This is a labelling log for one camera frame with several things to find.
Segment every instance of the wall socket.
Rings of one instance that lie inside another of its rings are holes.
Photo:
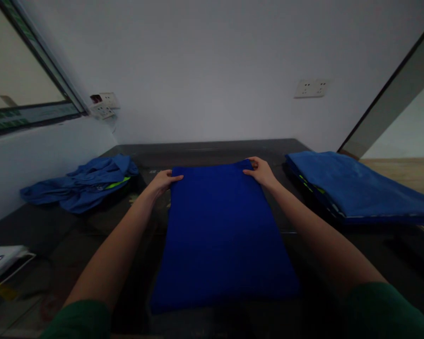
[[[120,108],[118,98],[114,93],[99,93],[102,102],[112,109]]]
[[[110,118],[111,116],[115,115],[112,109],[105,102],[100,102],[90,106],[90,111],[93,116],[101,120]]]
[[[294,98],[323,97],[330,82],[329,79],[300,80]]]

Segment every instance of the hand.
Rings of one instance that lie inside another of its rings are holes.
[[[253,170],[244,169],[246,175],[252,176],[258,183],[266,188],[274,187],[278,183],[278,180],[273,175],[269,164],[258,157],[251,157],[248,160],[252,161]]]
[[[171,169],[167,169],[157,173],[155,178],[146,187],[145,191],[147,191],[155,199],[159,198],[163,193],[168,190],[172,182],[182,180],[182,178],[184,177],[183,175],[172,177],[171,173]]]

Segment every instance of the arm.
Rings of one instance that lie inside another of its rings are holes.
[[[155,201],[171,182],[182,178],[171,177],[171,170],[156,175],[91,258],[64,306],[92,299],[104,302],[113,311]]]
[[[254,170],[245,169],[244,173],[254,177],[274,196],[342,295],[363,283],[387,282],[350,241],[286,190],[266,161],[258,157],[249,160],[253,161]]]

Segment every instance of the forearm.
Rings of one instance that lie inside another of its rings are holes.
[[[280,183],[268,189],[343,295],[362,283],[386,282],[350,241]]]
[[[155,199],[155,195],[147,191],[138,197],[91,258],[67,298],[65,306],[78,300],[93,299],[105,302],[107,307],[113,310]]]

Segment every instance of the table surface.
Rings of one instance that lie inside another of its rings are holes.
[[[277,179],[302,202],[338,228],[415,307],[424,313],[424,267],[395,241],[414,239],[418,229],[404,226],[357,226],[342,229],[312,195],[289,174],[284,154],[309,150],[296,139],[209,143],[120,145],[103,156],[130,155],[141,176],[113,200],[83,216],[58,206],[26,204],[0,221],[0,246],[23,244],[38,256],[0,291],[0,336],[36,338],[61,308],[76,279],[103,240],[159,170],[174,166],[211,166],[249,156],[267,160]],[[226,307],[183,310],[152,316],[148,300],[163,253],[169,193],[159,199],[112,316],[112,332],[196,334],[232,337],[304,338],[342,335],[341,300],[274,199],[265,192],[292,264],[302,297],[279,302],[245,302]]]

